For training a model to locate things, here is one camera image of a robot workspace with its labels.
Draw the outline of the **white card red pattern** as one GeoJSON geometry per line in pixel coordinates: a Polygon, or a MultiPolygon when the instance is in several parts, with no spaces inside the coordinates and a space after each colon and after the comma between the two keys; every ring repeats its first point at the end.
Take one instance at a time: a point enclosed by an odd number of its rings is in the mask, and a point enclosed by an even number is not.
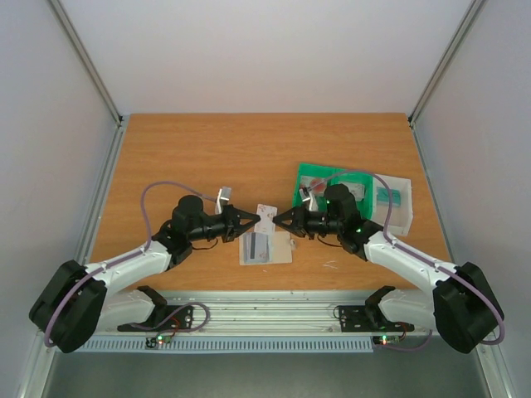
{"type": "Polygon", "coordinates": [[[277,215],[278,209],[275,206],[258,204],[256,214],[260,217],[254,226],[254,232],[263,235],[273,235],[275,233],[275,223],[273,218],[277,215]]]}

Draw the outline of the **translucent grey card holder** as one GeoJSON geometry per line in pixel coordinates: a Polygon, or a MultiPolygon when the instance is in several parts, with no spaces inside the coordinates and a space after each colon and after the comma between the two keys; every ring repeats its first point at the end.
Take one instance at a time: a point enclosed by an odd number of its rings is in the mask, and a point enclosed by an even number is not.
{"type": "MultiPolygon", "coordinates": [[[[239,264],[243,264],[243,244],[242,237],[238,239],[239,242],[239,264]]],[[[271,252],[272,260],[267,264],[254,264],[254,265],[277,265],[277,264],[290,264],[293,261],[292,252],[295,249],[295,242],[292,240],[290,234],[285,231],[276,231],[271,238],[271,252]]]]}

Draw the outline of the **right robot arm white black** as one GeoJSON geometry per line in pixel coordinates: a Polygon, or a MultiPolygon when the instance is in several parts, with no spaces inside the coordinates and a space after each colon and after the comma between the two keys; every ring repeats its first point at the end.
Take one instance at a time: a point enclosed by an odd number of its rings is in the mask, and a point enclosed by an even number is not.
{"type": "Polygon", "coordinates": [[[275,216],[274,224],[301,238],[335,235],[349,254],[381,265],[421,290],[420,295],[377,291],[366,302],[371,326],[381,329],[398,321],[423,326],[461,353],[503,341],[504,313],[478,265],[455,265],[405,244],[386,227],[362,217],[343,184],[327,187],[324,197],[326,211],[294,206],[275,216]]]}

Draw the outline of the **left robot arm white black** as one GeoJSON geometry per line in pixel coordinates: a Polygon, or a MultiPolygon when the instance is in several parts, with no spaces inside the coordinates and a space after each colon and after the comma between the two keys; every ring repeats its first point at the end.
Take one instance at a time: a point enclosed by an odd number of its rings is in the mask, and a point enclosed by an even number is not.
{"type": "Polygon", "coordinates": [[[70,353],[97,330],[105,305],[130,285],[180,265],[198,240],[234,241],[260,217],[232,204],[221,204],[208,215],[200,197],[186,195],[172,216],[140,247],[112,259],[88,265],[68,260],[59,266],[29,311],[44,333],[46,347],[70,353]]]}

